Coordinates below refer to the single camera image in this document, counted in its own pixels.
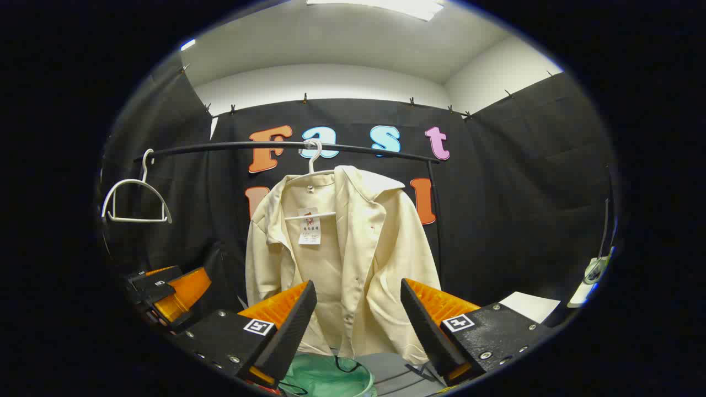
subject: ceiling light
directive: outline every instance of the ceiling light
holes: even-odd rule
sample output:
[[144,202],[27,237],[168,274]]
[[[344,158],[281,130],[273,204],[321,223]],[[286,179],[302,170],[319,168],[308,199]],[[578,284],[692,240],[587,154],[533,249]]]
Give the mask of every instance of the ceiling light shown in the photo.
[[431,20],[443,8],[434,0],[306,0],[306,4],[356,4],[379,7],[422,20]]
[[192,45],[196,44],[196,39],[192,39],[190,42],[184,44],[181,46],[181,50],[184,51],[185,49],[191,47]]

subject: clothes rail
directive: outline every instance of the clothes rail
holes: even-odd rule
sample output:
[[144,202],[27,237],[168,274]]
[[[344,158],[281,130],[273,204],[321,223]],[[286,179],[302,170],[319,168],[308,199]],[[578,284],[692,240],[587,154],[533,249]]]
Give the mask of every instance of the clothes rail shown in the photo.
[[[178,155],[184,153],[199,153],[199,152],[209,152],[215,150],[232,150],[232,149],[260,149],[260,148],[301,148],[301,149],[311,149],[310,146],[306,145],[304,142],[219,142],[219,143],[202,143],[200,145],[189,145],[189,146],[179,146],[176,148],[154,150],[149,153],[148,158],[161,158],[170,155]],[[324,143],[322,145],[323,150],[338,150],[341,152],[355,152],[355,153],[368,153],[373,155],[383,155],[385,157],[394,158],[404,158],[408,160],[424,161],[426,162],[426,168],[429,171],[429,181],[431,183],[431,190],[433,191],[432,208],[436,215],[436,240],[437,240],[437,252],[438,252],[438,274],[439,283],[443,289],[445,286],[443,277],[443,262],[441,254],[441,204],[439,202],[438,190],[436,189],[436,183],[434,181],[434,174],[431,170],[432,164],[438,164],[440,161],[435,158],[413,155],[409,153],[393,152],[390,150],[381,150],[373,148],[363,148],[361,146],[349,146],[349,145],[335,145]],[[135,162],[143,161],[143,157],[137,157]]]

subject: white plastic hanger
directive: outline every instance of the white plastic hanger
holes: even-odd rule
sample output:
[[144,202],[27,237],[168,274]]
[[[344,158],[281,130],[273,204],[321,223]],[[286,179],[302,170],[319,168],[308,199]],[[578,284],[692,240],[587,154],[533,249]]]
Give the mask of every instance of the white plastic hanger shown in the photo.
[[[164,202],[164,199],[162,198],[162,195],[157,191],[157,189],[151,187],[150,185],[145,182],[147,180],[147,155],[150,153],[153,153],[154,150],[152,149],[147,149],[145,151],[145,154],[142,156],[142,180],[139,179],[123,179],[120,182],[116,183],[113,185],[113,187],[108,191],[108,194],[105,196],[105,201],[103,201],[103,211],[101,212],[101,218],[103,219],[103,222],[105,222],[105,210],[108,206],[108,200],[110,200],[110,197],[113,197],[113,213],[110,213],[108,211],[108,218],[112,220],[113,222],[133,222],[133,223],[160,223],[160,222],[168,222],[172,223],[172,214],[169,212],[169,208],[167,207],[167,203]],[[157,195],[157,197],[160,198],[160,201],[162,202],[162,217],[159,219],[139,219],[139,218],[120,218],[116,216],[115,213],[115,201],[116,201],[116,196],[115,196],[115,191],[118,189],[118,186],[124,185],[124,184],[138,184],[141,186],[146,187],[147,189],[151,190],[154,194]]]
[[[307,139],[306,141],[304,141],[304,143],[316,145],[316,154],[314,154],[313,156],[311,156],[311,158],[309,159],[309,173],[308,173],[308,174],[305,174],[305,175],[298,176],[298,177],[292,179],[290,182],[296,181],[296,180],[299,179],[299,178],[312,177],[312,176],[314,176],[314,175],[325,175],[325,174],[330,174],[331,172],[333,172],[333,170],[326,170],[326,171],[314,172],[314,171],[313,171],[313,162],[316,161],[316,159],[321,155],[321,151],[323,150],[323,146],[321,145],[321,141],[319,141],[318,139]],[[308,186],[308,190],[309,190],[309,193],[313,193],[313,186]],[[307,218],[323,218],[323,217],[325,217],[325,216],[333,216],[333,215],[336,215],[336,213],[335,213],[335,212],[332,212],[332,213],[317,213],[317,214],[313,214],[313,215],[290,216],[290,217],[288,217],[288,218],[285,218],[285,220],[297,220],[297,219],[307,219]]]

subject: ceiling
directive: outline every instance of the ceiling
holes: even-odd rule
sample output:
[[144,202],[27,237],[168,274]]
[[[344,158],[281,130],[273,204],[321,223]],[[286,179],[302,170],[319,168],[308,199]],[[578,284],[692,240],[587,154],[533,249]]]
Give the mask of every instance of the ceiling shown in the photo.
[[367,6],[264,1],[259,11],[198,36],[181,57],[194,86],[294,64],[367,66],[444,84],[510,33],[464,6],[440,2],[444,9],[425,22]]

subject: clothing tag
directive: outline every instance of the clothing tag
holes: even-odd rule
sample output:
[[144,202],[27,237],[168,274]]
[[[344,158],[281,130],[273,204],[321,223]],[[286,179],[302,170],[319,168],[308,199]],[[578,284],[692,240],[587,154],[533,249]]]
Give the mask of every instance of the clothing tag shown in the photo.
[[[315,215],[316,208],[302,208],[299,216]],[[299,235],[299,245],[321,244],[321,220],[319,218],[304,218],[301,220],[301,235]]]

